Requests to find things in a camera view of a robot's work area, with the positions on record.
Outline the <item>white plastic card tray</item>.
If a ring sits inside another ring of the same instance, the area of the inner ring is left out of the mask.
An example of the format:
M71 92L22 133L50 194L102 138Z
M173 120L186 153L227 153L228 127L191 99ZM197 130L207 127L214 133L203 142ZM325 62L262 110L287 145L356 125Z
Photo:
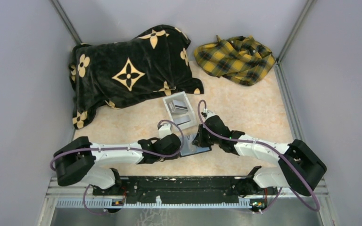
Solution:
M184 91L164 97L163 103L170 120L182 130L197 126L195 112Z

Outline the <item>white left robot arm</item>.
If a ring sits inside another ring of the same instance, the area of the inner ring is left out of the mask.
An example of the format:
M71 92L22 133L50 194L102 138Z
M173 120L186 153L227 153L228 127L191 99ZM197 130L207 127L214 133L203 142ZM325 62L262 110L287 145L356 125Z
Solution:
M118 171L107 168L108 165L153 164L177 159L184 144L185 137L173 133L123 145L92 143L83 136L56 151L49 166L56 173L59 186L83 182L116 195L121 192L123 183Z

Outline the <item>black leather card holder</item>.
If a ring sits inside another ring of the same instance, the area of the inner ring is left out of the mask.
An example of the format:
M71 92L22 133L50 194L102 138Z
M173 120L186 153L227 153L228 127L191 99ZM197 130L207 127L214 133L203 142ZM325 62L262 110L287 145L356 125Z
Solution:
M184 144L180 151L180 157L187 157L191 155L209 152L212 150L211 147L198 147L192 144L192 141L195 139L196 136L197 133L184 135Z

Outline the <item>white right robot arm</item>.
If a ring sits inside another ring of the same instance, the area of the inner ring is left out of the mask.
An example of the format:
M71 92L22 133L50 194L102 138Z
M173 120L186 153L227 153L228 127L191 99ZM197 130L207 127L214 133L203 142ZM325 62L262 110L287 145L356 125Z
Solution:
M310 196L327 171L324 162L302 140L276 143L230 130L216 114L204 113L193 144L198 147L219 146L224 152L256 158L274 167L258 167L247 180L247 189L259 194L267 187L288 187Z

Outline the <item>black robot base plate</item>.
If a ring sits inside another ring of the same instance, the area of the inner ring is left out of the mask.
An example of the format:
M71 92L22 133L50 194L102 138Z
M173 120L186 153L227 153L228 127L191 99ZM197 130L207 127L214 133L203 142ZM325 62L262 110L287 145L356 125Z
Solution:
M262 199L277 192L277 188L259 188L252 179L237 176L129 176L108 189L93 187L93 195L118 195L125 197L127 204L151 204L157 197L163 204L234 204L243 197L257 195Z

